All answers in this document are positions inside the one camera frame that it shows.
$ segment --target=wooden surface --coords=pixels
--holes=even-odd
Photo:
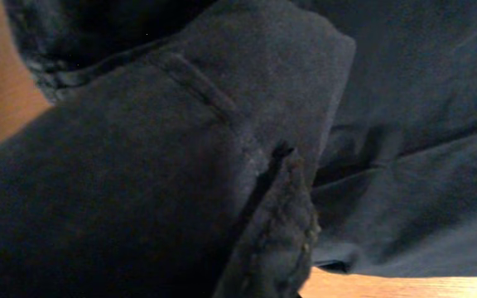
[[[17,58],[0,6],[0,141],[48,107]],[[314,270],[301,294],[304,298],[466,298],[477,297],[477,278],[383,279]]]

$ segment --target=black pants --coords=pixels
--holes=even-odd
[[[0,296],[477,276],[477,2],[5,3]]]

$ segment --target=black fabric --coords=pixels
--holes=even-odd
[[[49,86],[65,101],[0,146],[0,296],[295,297],[353,54],[291,2],[222,0],[41,74],[79,83]]]
[[[339,273],[477,276],[477,1],[316,1],[357,41],[312,197]]]

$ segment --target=black jeans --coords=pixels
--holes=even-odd
[[[6,7],[58,104],[0,146],[0,296],[477,275],[477,2]]]

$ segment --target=wooden floor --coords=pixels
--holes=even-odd
[[[47,108],[12,48],[0,6],[0,141]],[[305,298],[477,297],[477,278],[383,279],[314,270],[301,294]]]

